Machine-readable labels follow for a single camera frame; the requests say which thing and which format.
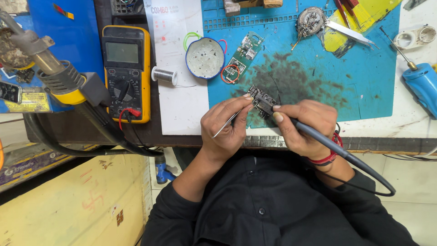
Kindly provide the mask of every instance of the yellow multimeter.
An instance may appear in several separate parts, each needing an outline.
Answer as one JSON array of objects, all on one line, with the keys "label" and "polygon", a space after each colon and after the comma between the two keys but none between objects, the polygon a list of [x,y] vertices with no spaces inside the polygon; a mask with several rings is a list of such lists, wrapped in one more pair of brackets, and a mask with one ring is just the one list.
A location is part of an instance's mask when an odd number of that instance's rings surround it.
[{"label": "yellow multimeter", "polygon": [[[111,94],[108,113],[118,121],[124,109],[135,109],[132,123],[150,120],[150,34],[143,28],[109,25],[103,28],[105,84]],[[127,112],[121,116],[127,121]]]}]

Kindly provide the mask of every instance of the tiled floor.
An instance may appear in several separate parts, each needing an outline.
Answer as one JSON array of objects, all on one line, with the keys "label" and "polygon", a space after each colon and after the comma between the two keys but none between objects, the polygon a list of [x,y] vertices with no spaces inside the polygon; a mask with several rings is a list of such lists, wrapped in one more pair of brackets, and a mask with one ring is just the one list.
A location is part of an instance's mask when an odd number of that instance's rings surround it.
[{"label": "tiled floor", "polygon": [[[164,148],[168,169],[174,175],[182,171],[171,148]],[[354,154],[382,174],[396,189],[393,197],[379,197],[393,217],[407,227],[421,246],[437,246],[437,163],[401,161],[383,155]],[[160,190],[154,176],[154,159],[150,159],[153,204]],[[387,192],[378,182],[376,190]]]}]

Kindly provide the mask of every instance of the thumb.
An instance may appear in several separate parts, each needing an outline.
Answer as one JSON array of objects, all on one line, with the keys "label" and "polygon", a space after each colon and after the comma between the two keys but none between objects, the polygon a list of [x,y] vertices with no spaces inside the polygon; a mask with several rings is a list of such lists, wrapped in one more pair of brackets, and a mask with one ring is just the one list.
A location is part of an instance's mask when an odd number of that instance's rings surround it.
[{"label": "thumb", "polygon": [[289,149],[295,151],[306,144],[302,135],[299,134],[296,127],[291,122],[290,117],[281,112],[274,112],[273,117]]},{"label": "thumb", "polygon": [[249,111],[253,109],[253,105],[249,104],[244,107],[241,112],[235,117],[234,121],[234,132],[244,131],[246,132],[246,119]]}]

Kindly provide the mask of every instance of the green circuit board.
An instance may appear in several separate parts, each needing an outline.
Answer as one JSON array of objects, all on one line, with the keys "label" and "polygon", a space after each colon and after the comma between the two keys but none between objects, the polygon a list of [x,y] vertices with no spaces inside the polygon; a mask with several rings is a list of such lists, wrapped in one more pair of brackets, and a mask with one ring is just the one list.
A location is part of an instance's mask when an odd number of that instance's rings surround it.
[{"label": "green circuit board", "polygon": [[243,77],[247,68],[249,68],[252,61],[255,59],[255,56],[259,53],[262,47],[264,39],[261,38],[258,34],[253,31],[249,31],[249,33],[243,38],[241,41],[241,45],[238,46],[228,65],[235,65],[239,69],[239,75],[237,72],[237,68],[234,66],[227,67],[223,71],[223,78],[226,81],[235,80],[234,84],[237,84],[238,81]]}]

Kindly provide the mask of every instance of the red rubber band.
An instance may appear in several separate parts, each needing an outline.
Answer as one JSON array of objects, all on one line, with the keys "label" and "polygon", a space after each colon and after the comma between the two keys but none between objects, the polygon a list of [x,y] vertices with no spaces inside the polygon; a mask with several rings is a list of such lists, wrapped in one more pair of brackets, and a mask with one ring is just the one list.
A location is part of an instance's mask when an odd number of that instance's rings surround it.
[{"label": "red rubber band", "polygon": [[220,42],[220,41],[223,41],[223,42],[225,42],[225,55],[226,55],[226,50],[228,50],[228,43],[226,42],[226,40],[224,40],[224,39],[221,39],[221,40],[219,40],[218,42]]},{"label": "red rubber band", "polygon": [[[229,81],[226,81],[226,80],[223,79],[223,71],[224,71],[227,67],[232,67],[232,66],[234,66],[234,67],[237,68],[238,75],[237,75],[237,78],[236,78],[236,79],[234,79],[233,81],[229,82]],[[222,72],[220,73],[220,77],[221,77],[222,80],[223,80],[224,82],[226,82],[226,83],[234,83],[234,82],[238,79],[238,77],[240,77],[240,69],[238,69],[238,67],[237,67],[236,65],[233,65],[233,64],[232,64],[232,65],[228,65],[228,66],[226,66],[226,67],[223,68]]]}]

